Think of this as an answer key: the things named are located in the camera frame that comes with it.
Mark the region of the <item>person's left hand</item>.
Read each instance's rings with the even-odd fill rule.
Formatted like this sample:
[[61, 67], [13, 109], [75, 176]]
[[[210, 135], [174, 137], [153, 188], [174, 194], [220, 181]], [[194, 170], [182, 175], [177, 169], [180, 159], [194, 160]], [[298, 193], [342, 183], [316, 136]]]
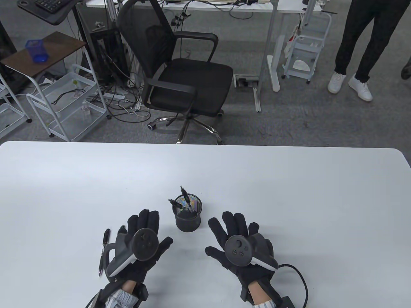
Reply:
[[114, 243], [104, 250], [104, 272], [110, 283], [132, 280], [143, 283], [148, 271], [173, 243], [171, 237], [159, 242], [158, 211], [142, 210], [118, 231]]

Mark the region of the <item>person's right hand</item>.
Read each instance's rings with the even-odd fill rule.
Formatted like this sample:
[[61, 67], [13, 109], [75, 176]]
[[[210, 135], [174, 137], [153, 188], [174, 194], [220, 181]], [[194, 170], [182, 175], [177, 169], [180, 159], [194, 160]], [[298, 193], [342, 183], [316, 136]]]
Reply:
[[[232, 214], [229, 211], [225, 211], [222, 214], [222, 220], [225, 223], [226, 231], [223, 229], [217, 218], [211, 218], [208, 221], [210, 230], [215, 235], [221, 248], [224, 248], [227, 240], [233, 235], [248, 237], [259, 233], [259, 224], [252, 222], [247, 226], [245, 217], [241, 213]], [[275, 274], [273, 271], [269, 271], [259, 265], [248, 265], [246, 267], [234, 266], [227, 259], [223, 251], [212, 246], [206, 247], [205, 253], [207, 256], [217, 260], [223, 268], [231, 271], [237, 276], [241, 285], [244, 287], [248, 287], [251, 283], [261, 279], [271, 281]]]

